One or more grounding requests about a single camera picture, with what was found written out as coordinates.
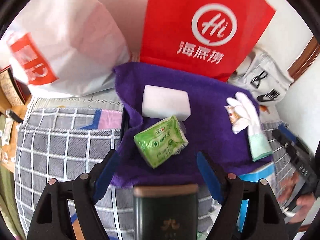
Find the person's right hand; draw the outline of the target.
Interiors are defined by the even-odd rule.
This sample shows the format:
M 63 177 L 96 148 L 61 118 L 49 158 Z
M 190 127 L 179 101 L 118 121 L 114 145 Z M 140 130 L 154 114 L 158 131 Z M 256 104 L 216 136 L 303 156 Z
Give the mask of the person's right hand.
M 278 202 L 282 203 L 288 200 L 293 193 L 295 185 L 299 182 L 299 174 L 295 172 L 292 177 L 285 179 L 282 181 L 282 186 L 284 187 L 283 192 L 277 198 Z M 313 193 L 304 194 L 299 196 L 296 200 L 296 205 L 300 206 L 300 210 L 296 212 L 296 214 L 289 220 L 289 224 L 303 222 L 306 219 L 309 211 L 314 205 L 316 198 Z

